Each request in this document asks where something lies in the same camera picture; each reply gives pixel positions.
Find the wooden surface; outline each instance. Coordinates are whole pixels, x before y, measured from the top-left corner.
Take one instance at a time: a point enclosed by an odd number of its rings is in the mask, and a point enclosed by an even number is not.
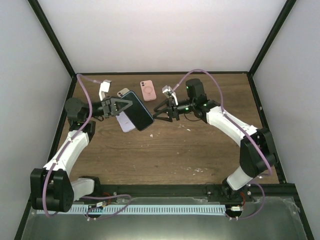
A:
[[[183,75],[112,75],[91,76],[103,81],[112,80],[109,94],[116,96],[123,88],[136,92],[143,99],[140,81],[152,80],[157,99],[145,102],[153,108],[165,99],[162,87],[174,87]],[[225,109],[242,121],[261,127],[259,115],[245,74],[216,74],[224,96]],[[206,75],[199,78],[209,99],[220,102],[213,81]],[[98,101],[99,84],[83,80],[92,101]],[[179,100],[187,98],[185,83],[177,90]],[[74,97],[87,101],[77,84]],[[60,144],[66,139],[68,123],[64,125]],[[181,116],[180,121],[156,120],[144,131],[122,132],[115,117],[96,123],[95,135],[76,161],[70,179],[96,176],[102,184],[220,184],[239,166],[240,149],[219,129],[202,121],[191,122]],[[272,177],[263,183],[277,183]]]

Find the black bracket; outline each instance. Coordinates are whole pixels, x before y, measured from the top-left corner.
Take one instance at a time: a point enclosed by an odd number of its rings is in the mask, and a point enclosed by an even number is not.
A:
[[[156,106],[153,111],[155,114],[153,115],[154,119],[163,120],[167,122],[173,122],[173,118],[177,121],[180,120],[179,113],[177,108],[175,107],[175,101],[170,97],[162,101],[158,106]],[[159,116],[160,114],[167,114],[168,117]]]
[[[42,192],[48,170],[35,168],[30,175],[31,204],[33,209],[43,210]],[[51,173],[46,189],[46,206],[50,211],[68,212],[74,202],[74,190],[66,171]]]
[[[275,165],[278,159],[276,158],[276,146],[270,130],[268,128],[258,129],[251,137],[257,143],[270,166]],[[247,137],[244,137],[240,142],[240,166],[245,174],[252,178],[267,170],[265,162]]]
[[[107,119],[110,116],[117,116],[133,105],[132,101],[124,100],[114,96],[108,96],[101,101],[103,116]]]

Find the white wall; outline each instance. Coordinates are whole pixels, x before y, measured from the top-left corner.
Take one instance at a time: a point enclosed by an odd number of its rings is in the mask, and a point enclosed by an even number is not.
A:
[[[17,232],[71,79],[26,0],[0,1],[0,239]]]
[[[254,75],[285,175],[320,239],[320,1],[297,1]]]
[[[285,0],[40,0],[76,72],[248,71]]]

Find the pink phone case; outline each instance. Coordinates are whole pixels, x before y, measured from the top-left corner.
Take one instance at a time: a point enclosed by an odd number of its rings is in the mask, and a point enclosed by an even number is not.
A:
[[[140,87],[142,91],[143,100],[148,102],[157,99],[155,88],[151,80],[141,81]]]

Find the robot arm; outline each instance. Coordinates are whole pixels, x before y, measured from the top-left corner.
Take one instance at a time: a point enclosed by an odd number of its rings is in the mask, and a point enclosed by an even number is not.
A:
[[[102,101],[92,103],[92,117],[109,118],[117,116],[125,109],[132,106],[132,101],[118,97],[105,97],[106,88],[100,88],[99,96]],[[45,179],[49,170],[54,168],[46,187],[45,202],[49,211],[67,212],[75,200],[85,195],[99,195],[100,181],[97,177],[83,176],[74,182],[70,182],[70,172],[80,153],[89,144],[95,134],[96,122],[88,124],[73,138],[89,116],[89,105],[78,98],[69,98],[64,108],[70,124],[66,140],[43,168],[35,168],[30,175],[31,203],[37,210],[43,209],[43,190]]]
[[[224,113],[227,113],[227,116],[254,140],[270,166],[273,166],[278,161],[276,159],[274,140],[268,128],[258,129],[226,111],[223,112],[218,102],[207,99],[204,86],[197,78],[186,81],[186,90],[189,98],[178,101],[172,89],[165,86],[162,92],[168,99],[154,109],[155,114],[153,117],[172,122],[173,118],[179,120],[179,115],[181,114],[193,112],[197,118],[220,129],[237,143],[240,147],[240,166],[223,181],[223,184],[227,186],[226,192],[241,189],[253,178],[265,171],[267,166],[253,144],[245,137],[245,134],[227,119]],[[160,114],[167,114],[168,117],[161,117]]]

